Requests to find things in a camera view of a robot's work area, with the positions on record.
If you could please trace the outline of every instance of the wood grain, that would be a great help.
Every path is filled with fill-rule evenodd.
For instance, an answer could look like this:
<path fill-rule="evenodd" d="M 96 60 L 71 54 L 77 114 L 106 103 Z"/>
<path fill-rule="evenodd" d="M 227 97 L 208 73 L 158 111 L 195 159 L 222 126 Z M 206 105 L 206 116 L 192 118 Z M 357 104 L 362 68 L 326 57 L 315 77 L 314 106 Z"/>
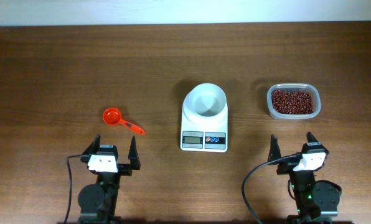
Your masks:
<path fill-rule="evenodd" d="M 179 149 L 181 105 L 199 83 L 222 87 L 229 150 Z M 274 120 L 266 92 L 309 83 L 322 111 Z M 143 127 L 141 170 L 123 177 L 121 217 L 147 221 L 251 220 L 241 196 L 248 171 L 267 160 L 270 135 L 283 155 L 312 133 L 330 150 L 318 179 L 343 188 L 339 217 L 371 223 L 371 22 L 164 26 L 0 27 L 0 223 L 57 223 L 65 216 L 65 158 L 101 134 L 127 161 L 133 133 L 102 121 L 107 107 Z M 72 161 L 73 206 L 95 182 Z M 261 218 L 296 214 L 288 177 L 259 170 L 247 197 Z"/>

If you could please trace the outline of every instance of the white backdrop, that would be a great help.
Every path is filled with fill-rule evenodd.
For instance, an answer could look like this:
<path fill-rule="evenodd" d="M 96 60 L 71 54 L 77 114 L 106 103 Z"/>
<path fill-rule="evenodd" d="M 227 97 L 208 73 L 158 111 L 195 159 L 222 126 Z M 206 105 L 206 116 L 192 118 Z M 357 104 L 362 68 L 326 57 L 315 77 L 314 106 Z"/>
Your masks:
<path fill-rule="evenodd" d="M 0 0 L 0 26 L 366 20 L 371 0 Z"/>

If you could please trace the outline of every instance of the gray plastic container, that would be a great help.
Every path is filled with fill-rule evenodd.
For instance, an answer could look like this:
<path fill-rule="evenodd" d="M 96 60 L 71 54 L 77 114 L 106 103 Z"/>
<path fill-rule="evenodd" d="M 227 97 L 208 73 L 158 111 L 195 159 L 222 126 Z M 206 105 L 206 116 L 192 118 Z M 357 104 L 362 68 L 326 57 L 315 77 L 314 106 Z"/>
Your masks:
<path fill-rule="evenodd" d="M 312 113 L 311 114 L 282 114 L 274 110 L 273 102 L 271 101 L 271 93 L 275 90 L 284 91 L 306 91 L 311 95 Z M 273 85 L 267 92 L 267 105 L 270 111 L 270 116 L 274 119 L 309 119 L 317 116 L 321 110 L 320 95 L 314 86 L 302 83 L 284 83 Z"/>

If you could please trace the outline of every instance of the kitchen scale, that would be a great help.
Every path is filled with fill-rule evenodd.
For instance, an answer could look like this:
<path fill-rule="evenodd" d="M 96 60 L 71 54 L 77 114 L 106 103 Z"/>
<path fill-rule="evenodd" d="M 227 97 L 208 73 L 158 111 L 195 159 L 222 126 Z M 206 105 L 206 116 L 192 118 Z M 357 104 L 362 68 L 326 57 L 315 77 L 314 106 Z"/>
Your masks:
<path fill-rule="evenodd" d="M 217 85 L 196 86 L 184 99 L 180 148 L 184 151 L 225 152 L 228 142 L 228 107 Z"/>

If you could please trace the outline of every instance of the red beans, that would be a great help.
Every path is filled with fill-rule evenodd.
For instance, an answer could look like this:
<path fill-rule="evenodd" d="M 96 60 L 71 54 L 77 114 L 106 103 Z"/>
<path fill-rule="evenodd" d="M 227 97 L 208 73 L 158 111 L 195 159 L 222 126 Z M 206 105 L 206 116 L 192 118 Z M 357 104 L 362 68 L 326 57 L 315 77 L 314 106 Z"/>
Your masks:
<path fill-rule="evenodd" d="M 311 114 L 311 95 L 305 91 L 275 90 L 271 93 L 273 108 L 283 114 Z"/>

